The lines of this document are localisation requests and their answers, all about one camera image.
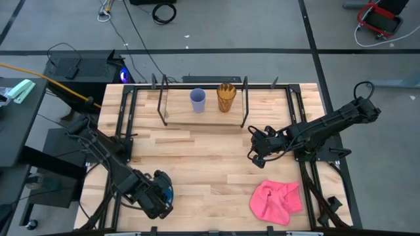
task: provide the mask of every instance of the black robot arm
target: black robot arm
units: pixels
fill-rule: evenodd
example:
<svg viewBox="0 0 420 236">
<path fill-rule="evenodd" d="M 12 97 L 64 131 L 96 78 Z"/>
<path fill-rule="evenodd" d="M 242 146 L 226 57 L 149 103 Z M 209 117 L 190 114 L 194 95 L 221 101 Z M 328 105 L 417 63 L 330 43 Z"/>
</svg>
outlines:
<svg viewBox="0 0 420 236">
<path fill-rule="evenodd" d="M 151 177 L 127 166 L 121 160 L 124 145 L 100 132 L 92 117 L 81 115 L 68 127 L 67 135 L 88 149 L 110 173 L 112 192 L 118 191 L 131 204 L 138 202 L 151 219 L 163 219 L 172 211 L 173 188 L 168 175 L 157 170 Z"/>
<path fill-rule="evenodd" d="M 252 134 L 248 159 L 258 167 L 264 168 L 267 161 L 279 159 L 288 151 L 315 154 L 328 138 L 351 125 L 376 121 L 381 110 L 372 104 L 370 97 L 371 95 L 366 99 L 355 98 L 342 108 L 314 121 L 300 122 L 277 131 L 270 126 L 265 127 L 265 132 L 252 126 L 248 127 Z M 283 153 L 275 158 L 266 158 L 281 151 Z"/>
</svg>

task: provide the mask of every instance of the gray floor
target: gray floor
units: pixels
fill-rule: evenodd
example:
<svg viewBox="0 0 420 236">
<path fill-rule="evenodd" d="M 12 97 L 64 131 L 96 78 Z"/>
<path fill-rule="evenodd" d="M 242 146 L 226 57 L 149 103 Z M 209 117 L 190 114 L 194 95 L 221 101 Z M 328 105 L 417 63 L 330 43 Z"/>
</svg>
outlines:
<svg viewBox="0 0 420 236">
<path fill-rule="evenodd" d="M 306 0 L 314 38 L 319 49 L 358 49 L 353 31 L 357 13 L 344 10 L 338 0 Z M 18 0 L 0 2 L 0 31 L 6 25 Z M 95 0 L 26 0 L 0 50 L 47 50 L 67 42 L 76 49 L 124 49 L 110 23 L 96 21 L 99 2 Z M 150 16 L 129 5 L 134 21 L 150 49 L 279 48 L 309 49 L 297 1 L 267 0 L 178 0 L 178 15 L 172 24 L 155 25 Z M 405 22 L 397 37 L 419 24 L 415 17 L 420 2 L 410 1 L 402 17 Z M 116 1 L 112 20 L 130 49 L 142 49 L 122 2 Z M 358 33 L 360 41 L 376 43 L 367 30 Z M 394 43 L 394 49 L 418 49 L 420 32 Z M 380 49 L 389 49 L 385 44 Z M 136 67 L 150 80 L 158 71 L 145 55 L 133 56 Z M 250 82 L 318 82 L 310 54 L 178 54 L 154 55 L 168 75 L 239 75 Z M 352 99 L 353 86 L 367 79 L 401 79 L 419 73 L 420 55 L 321 55 L 325 78 L 335 109 Z M 0 62 L 42 73 L 46 56 L 0 56 Z M 130 71 L 133 66 L 126 61 Z M 2 77 L 32 77 L 0 68 Z M 360 94 L 367 93 L 366 88 Z M 382 109 L 377 122 L 354 126 L 342 133 L 343 144 L 353 154 L 348 157 L 362 223 L 366 229 L 420 232 L 416 199 L 420 195 L 420 161 L 417 140 L 420 126 L 420 91 L 377 89 L 374 104 Z M 51 96 L 44 98 L 39 111 L 58 120 L 68 107 Z M 42 149 L 48 128 L 56 125 L 37 117 L 27 145 Z M 9 235 L 42 235 L 69 231 L 77 206 L 70 209 L 36 206 L 33 218 L 40 222 L 35 231 L 18 227 L 20 212 Z"/>
</svg>

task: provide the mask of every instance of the pink towel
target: pink towel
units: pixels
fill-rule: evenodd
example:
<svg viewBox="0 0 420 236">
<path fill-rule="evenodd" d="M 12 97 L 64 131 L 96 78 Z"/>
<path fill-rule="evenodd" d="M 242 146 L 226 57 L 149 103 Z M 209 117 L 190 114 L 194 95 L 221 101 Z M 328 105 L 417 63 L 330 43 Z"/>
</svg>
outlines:
<svg viewBox="0 0 420 236">
<path fill-rule="evenodd" d="M 299 183 L 265 180 L 256 188 L 249 206 L 258 219 L 286 226 L 289 214 L 302 210 Z"/>
</svg>

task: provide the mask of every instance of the white cable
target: white cable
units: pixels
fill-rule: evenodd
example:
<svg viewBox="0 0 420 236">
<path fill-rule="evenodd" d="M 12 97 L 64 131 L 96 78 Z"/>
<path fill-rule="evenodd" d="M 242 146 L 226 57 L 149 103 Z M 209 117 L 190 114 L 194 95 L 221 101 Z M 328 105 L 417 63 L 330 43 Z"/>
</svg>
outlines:
<svg viewBox="0 0 420 236">
<path fill-rule="evenodd" d="M 107 22 L 107 21 L 111 20 L 111 15 L 110 15 L 110 14 L 108 14 L 106 11 L 104 11 L 103 13 L 104 13 L 106 16 L 108 16 L 108 18 L 107 18 L 107 19 L 105 19 L 105 20 L 101 20 L 101 19 L 99 19 L 99 16 L 100 16 L 100 15 L 98 15 L 98 21 L 99 21 L 99 22 Z"/>
<path fill-rule="evenodd" d="M 108 12 L 106 12 L 106 10 L 104 10 L 104 8 L 105 8 L 105 4 L 108 2 L 108 0 L 104 0 L 104 2 L 102 3 L 102 6 L 100 6 L 99 7 L 99 10 L 98 10 L 98 21 L 99 22 L 107 22 L 107 21 L 109 21 L 109 20 L 111 20 L 111 14 L 109 14 Z M 105 20 L 101 20 L 100 19 L 100 15 L 101 14 L 104 14 L 104 15 L 106 15 L 107 16 L 107 19 L 105 19 Z"/>
<path fill-rule="evenodd" d="M 388 41 L 384 41 L 384 42 L 380 42 L 380 43 L 376 43 L 376 44 L 372 44 L 372 45 L 363 45 L 363 44 L 360 44 L 359 43 L 359 41 L 357 40 L 357 36 L 356 36 L 356 32 L 357 32 L 357 29 L 360 27 L 360 24 L 356 27 L 356 29 L 354 30 L 354 40 L 356 40 L 356 43 L 359 45 L 359 46 L 361 46 L 361 47 L 375 47 L 375 46 L 378 46 L 378 45 L 382 45 L 382 44 L 384 44 L 384 43 L 390 43 L 390 42 L 395 42 L 395 41 L 397 41 L 397 40 L 400 40 L 400 39 L 404 39 L 404 38 L 407 38 L 408 36 L 410 36 L 410 35 L 412 35 L 414 32 L 416 32 L 419 28 L 420 28 L 420 26 L 418 26 L 417 28 L 415 28 L 411 33 L 409 33 L 409 34 L 407 34 L 407 35 L 404 35 L 404 36 L 401 36 L 401 37 L 399 37 L 399 38 L 396 38 L 396 39 L 392 39 L 392 40 L 388 40 Z"/>
<path fill-rule="evenodd" d="M 364 20 L 364 19 L 365 19 L 366 15 L 368 15 L 368 13 L 369 13 L 371 10 L 372 10 L 372 7 L 371 7 L 371 8 L 369 8 L 369 10 L 367 10 L 367 11 L 366 11 L 366 13 L 364 14 L 364 16 L 363 16 L 362 20 Z M 361 47 L 376 47 L 376 46 L 378 46 L 378 45 L 382 45 L 382 44 L 384 44 L 384 43 L 395 42 L 395 41 L 397 41 L 397 40 L 404 39 L 404 38 L 406 38 L 406 37 L 408 37 L 408 36 L 412 35 L 414 32 L 416 32 L 416 31 L 420 28 L 420 26 L 418 26 L 418 27 L 417 27 L 417 28 L 415 28 L 415 29 L 414 29 L 411 33 L 409 33 L 409 34 L 407 34 L 407 35 L 404 35 L 404 36 L 401 36 L 401 37 L 396 38 L 396 39 L 391 39 L 391 40 L 388 40 L 388 41 L 383 41 L 383 42 L 376 43 L 376 44 L 372 44 L 372 45 L 363 45 L 363 44 L 359 43 L 359 41 L 357 40 L 357 36 L 356 36 L 356 32 L 357 32 L 357 30 L 358 30 L 361 26 L 362 26 L 362 24 L 361 24 L 361 23 L 359 23 L 359 24 L 357 25 L 356 29 L 354 30 L 354 40 L 355 40 L 355 41 L 356 41 L 356 43 L 357 43 L 359 46 L 361 46 Z"/>
</svg>

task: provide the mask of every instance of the lavender plastic cup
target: lavender plastic cup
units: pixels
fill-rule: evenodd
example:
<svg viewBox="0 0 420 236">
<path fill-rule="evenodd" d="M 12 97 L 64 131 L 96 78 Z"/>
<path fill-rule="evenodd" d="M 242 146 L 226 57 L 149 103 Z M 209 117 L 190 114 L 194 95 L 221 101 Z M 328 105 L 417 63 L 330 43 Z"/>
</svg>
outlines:
<svg viewBox="0 0 420 236">
<path fill-rule="evenodd" d="M 205 108 L 205 92 L 201 88 L 195 88 L 190 93 L 192 109 L 195 113 L 201 113 Z"/>
</svg>

